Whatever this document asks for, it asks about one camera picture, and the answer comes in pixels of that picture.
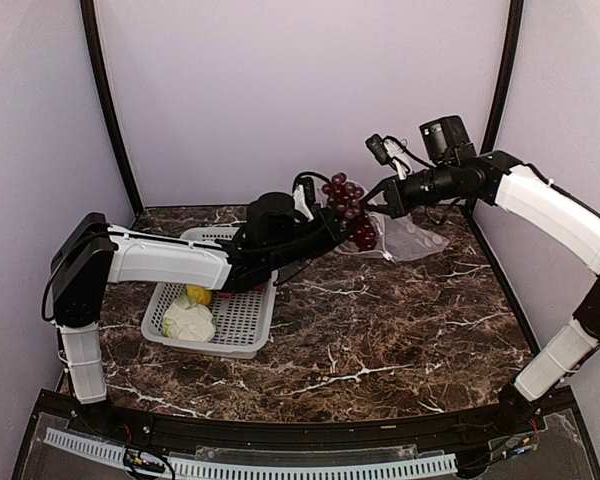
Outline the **dark red grape bunch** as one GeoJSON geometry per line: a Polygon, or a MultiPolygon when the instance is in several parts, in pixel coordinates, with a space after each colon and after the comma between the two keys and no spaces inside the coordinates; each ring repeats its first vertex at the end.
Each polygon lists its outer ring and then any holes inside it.
{"type": "Polygon", "coordinates": [[[362,206],[365,190],[338,172],[321,187],[329,208],[334,208],[345,245],[357,252],[369,252],[378,246],[378,234],[362,206]]]}

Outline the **clear zip top bag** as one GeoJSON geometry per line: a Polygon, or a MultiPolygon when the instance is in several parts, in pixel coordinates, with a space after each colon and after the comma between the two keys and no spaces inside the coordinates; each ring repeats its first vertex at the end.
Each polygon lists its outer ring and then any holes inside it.
{"type": "Polygon", "coordinates": [[[394,220],[378,213],[365,213],[360,227],[336,251],[397,263],[440,253],[448,245],[447,238],[416,226],[410,216],[394,220]]]}

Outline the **white plastic perforated basket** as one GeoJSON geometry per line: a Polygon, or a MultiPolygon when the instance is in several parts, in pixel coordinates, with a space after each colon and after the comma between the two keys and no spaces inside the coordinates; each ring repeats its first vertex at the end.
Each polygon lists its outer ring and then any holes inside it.
{"type": "Polygon", "coordinates": [[[141,332],[145,339],[177,350],[237,359],[252,359],[267,343],[276,296],[277,274],[261,289],[246,293],[212,294],[208,309],[215,334],[206,342],[185,341],[163,335],[163,317],[171,304],[187,292],[179,283],[159,283],[145,311],[141,332]]]}

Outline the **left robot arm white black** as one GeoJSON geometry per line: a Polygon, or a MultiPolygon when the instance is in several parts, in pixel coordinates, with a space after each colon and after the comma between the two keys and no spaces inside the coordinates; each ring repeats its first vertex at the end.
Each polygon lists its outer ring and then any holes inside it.
{"type": "Polygon", "coordinates": [[[106,390],[97,323],[106,286],[121,282],[191,284],[244,293],[288,265],[319,258],[351,234],[352,221],[335,205],[300,207],[282,192],[247,207],[229,239],[189,241],[138,233],[87,214],[51,261],[41,317],[59,330],[75,411],[100,436],[122,425],[106,390]]]}

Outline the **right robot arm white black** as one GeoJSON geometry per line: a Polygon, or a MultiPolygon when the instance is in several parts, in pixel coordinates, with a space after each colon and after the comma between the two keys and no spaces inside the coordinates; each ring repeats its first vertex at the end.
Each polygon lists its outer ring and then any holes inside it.
{"type": "Polygon", "coordinates": [[[365,145],[395,175],[363,198],[367,211],[397,219],[443,200],[481,200],[513,214],[579,258],[596,277],[566,325],[498,394],[490,424],[510,434],[531,419],[540,399],[600,349],[600,213],[557,186],[534,165],[504,151],[478,154],[462,119],[446,116],[419,128],[428,155],[411,173],[407,147],[374,134],[365,145]]]}

